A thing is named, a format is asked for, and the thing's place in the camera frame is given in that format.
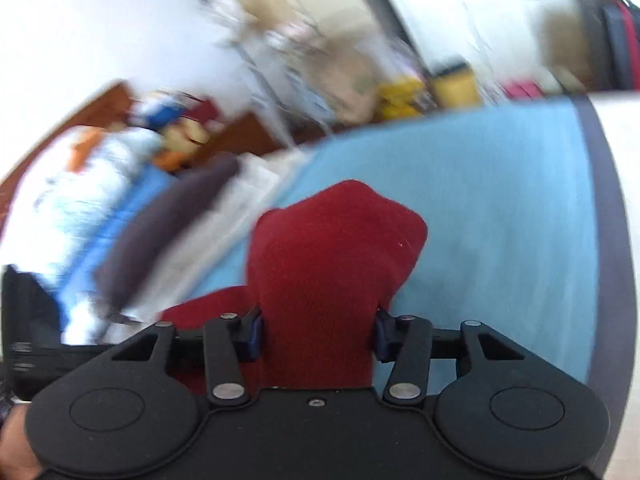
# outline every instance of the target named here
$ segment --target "wooden headboard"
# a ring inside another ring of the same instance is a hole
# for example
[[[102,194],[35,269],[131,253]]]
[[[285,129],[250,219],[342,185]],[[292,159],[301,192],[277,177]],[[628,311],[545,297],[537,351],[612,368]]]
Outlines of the wooden headboard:
[[[86,126],[107,127],[115,121],[124,120],[131,105],[131,92],[124,81],[117,81],[97,98],[88,102],[75,114],[63,121],[42,142],[33,148],[22,162],[0,184],[0,237],[4,230],[6,216],[9,213],[14,193],[20,179],[36,157],[52,140],[72,126],[85,124]]]

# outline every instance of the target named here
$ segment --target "screw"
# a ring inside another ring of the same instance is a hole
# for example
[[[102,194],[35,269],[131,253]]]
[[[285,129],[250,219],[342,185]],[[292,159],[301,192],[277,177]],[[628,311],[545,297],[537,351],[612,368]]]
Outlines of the screw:
[[[420,388],[411,383],[397,383],[389,388],[389,394],[396,399],[411,400],[420,395]]]
[[[213,388],[213,396],[223,400],[239,399],[244,395],[244,386],[237,383],[222,383]]]

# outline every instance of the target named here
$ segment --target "blue cloth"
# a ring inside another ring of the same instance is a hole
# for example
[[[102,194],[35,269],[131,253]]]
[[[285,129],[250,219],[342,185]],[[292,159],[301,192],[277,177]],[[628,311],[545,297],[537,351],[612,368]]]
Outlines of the blue cloth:
[[[129,193],[117,209],[104,222],[97,235],[85,248],[82,257],[75,262],[64,285],[57,292],[56,299],[62,308],[60,326],[62,330],[68,323],[68,316],[78,302],[78,295],[95,292],[93,272],[105,259],[120,233],[136,214],[162,193],[174,181],[175,177],[147,164]]]
[[[440,328],[482,320],[585,380],[596,321],[596,230],[588,154],[569,100],[337,137],[319,147],[278,205],[349,178],[418,212],[429,227],[394,314],[418,314]],[[244,283],[247,246],[236,246],[193,297]],[[376,365],[377,388],[390,366]],[[430,391],[454,378],[453,363],[432,362]]]

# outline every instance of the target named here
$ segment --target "red stripe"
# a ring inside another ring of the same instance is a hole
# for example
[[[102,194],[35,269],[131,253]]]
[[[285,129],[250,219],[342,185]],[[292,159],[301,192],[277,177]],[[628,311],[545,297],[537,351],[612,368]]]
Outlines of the red stripe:
[[[640,90],[640,48],[636,37],[636,24],[631,11],[620,1],[616,1],[622,20],[625,24],[626,42],[629,47],[629,59],[631,61],[631,75],[634,82],[634,89]]]

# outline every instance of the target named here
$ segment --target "yellow container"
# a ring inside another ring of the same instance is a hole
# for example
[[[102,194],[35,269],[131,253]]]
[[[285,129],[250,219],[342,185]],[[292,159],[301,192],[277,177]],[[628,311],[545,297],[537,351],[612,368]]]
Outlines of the yellow container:
[[[431,81],[431,91],[443,108],[466,108],[482,104],[476,76],[467,63],[441,70]]]

